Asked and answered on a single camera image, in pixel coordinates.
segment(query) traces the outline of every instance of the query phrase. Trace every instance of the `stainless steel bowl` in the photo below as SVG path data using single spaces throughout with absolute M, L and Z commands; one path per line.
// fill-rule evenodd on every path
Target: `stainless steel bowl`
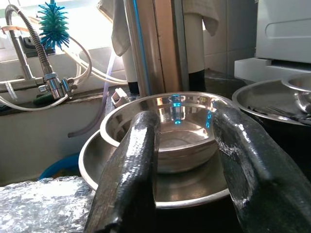
M 161 120 L 158 172 L 187 171 L 205 163 L 215 154 L 217 144 L 211 124 L 212 115 L 225 106 L 233 106 L 233 102 L 203 92 L 149 96 L 108 114 L 101 124 L 101 135 L 110 145 L 117 147 L 132 118 L 141 111 L 153 110 Z
M 305 113 L 311 113 L 311 74 L 299 74 L 282 80 L 292 90 L 296 105 Z
M 98 187 L 103 167 L 115 147 L 97 131 L 84 144 L 79 157 L 79 170 L 86 183 Z M 206 204 L 229 195 L 218 153 L 206 164 L 178 174 L 158 174 L 156 179 L 158 209 L 186 208 Z
M 265 128 L 311 180 L 311 127 L 277 114 L 265 115 L 252 110 L 273 106 L 301 114 L 291 90 L 281 80 L 264 81 L 240 88 L 233 94 L 232 100 Z

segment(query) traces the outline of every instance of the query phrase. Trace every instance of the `teal brush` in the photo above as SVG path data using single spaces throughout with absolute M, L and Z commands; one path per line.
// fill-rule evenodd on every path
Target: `teal brush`
M 66 32 L 68 23 L 66 22 L 67 17 L 64 16 L 67 12 L 62 10 L 64 6 L 60 7 L 56 5 L 54 0 L 51 0 L 50 4 L 45 3 L 46 5 L 39 5 L 43 10 L 39 11 L 44 16 L 41 16 L 40 28 L 44 37 L 41 39 L 41 44 L 47 47 L 55 48 L 55 45 L 62 48 L 62 45 L 68 47 L 69 43 L 69 34 Z

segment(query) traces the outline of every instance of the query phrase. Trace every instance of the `towel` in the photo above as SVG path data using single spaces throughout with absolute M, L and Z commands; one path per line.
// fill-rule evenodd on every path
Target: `towel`
M 219 18 L 213 0 L 183 0 L 183 11 L 201 15 L 206 30 L 212 36 L 216 34 Z
M 131 46 L 123 0 L 100 0 L 97 8 L 113 22 L 112 47 L 118 56 L 122 56 Z

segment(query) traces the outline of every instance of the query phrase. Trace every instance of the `fork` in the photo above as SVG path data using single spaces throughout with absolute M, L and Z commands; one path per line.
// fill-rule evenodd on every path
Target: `fork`
M 287 112 L 287 111 L 281 110 L 273 106 L 267 106 L 265 107 L 265 109 L 271 112 L 277 113 L 279 115 L 281 114 L 283 117 L 287 117 L 291 120 L 298 121 L 302 124 L 311 126 L 311 120 L 309 119 L 311 117 L 311 114 L 294 114 L 294 113 Z

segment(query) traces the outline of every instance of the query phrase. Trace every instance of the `chrome faucet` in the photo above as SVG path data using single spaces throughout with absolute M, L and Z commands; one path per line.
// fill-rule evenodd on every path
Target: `chrome faucet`
M 23 72 L 24 79 L 11 80 L 0 82 L 0 93 L 8 92 L 7 83 L 9 83 L 14 90 L 25 90 L 29 88 L 39 87 L 40 92 L 51 92 L 55 100 L 62 98 L 65 94 L 68 94 L 69 97 L 72 96 L 71 87 L 69 83 L 72 83 L 71 80 L 63 79 L 61 82 L 58 79 L 57 74 L 53 71 L 53 68 L 47 58 L 45 50 L 41 45 L 41 40 L 29 19 L 24 15 L 24 13 L 15 5 L 8 5 L 5 9 L 5 20 L 7 25 L 12 25 L 12 13 L 16 12 L 20 16 L 24 23 L 27 26 L 27 29 L 30 33 L 30 36 L 35 45 L 35 49 L 38 53 L 38 57 L 41 63 L 41 68 L 44 74 L 44 77 L 35 78 L 30 70 L 29 65 L 27 64 L 26 57 L 22 50 L 19 39 L 17 38 L 14 30 L 10 30 L 10 36 L 13 42 L 13 46 L 17 53 L 17 57 L 21 64 L 21 69 Z

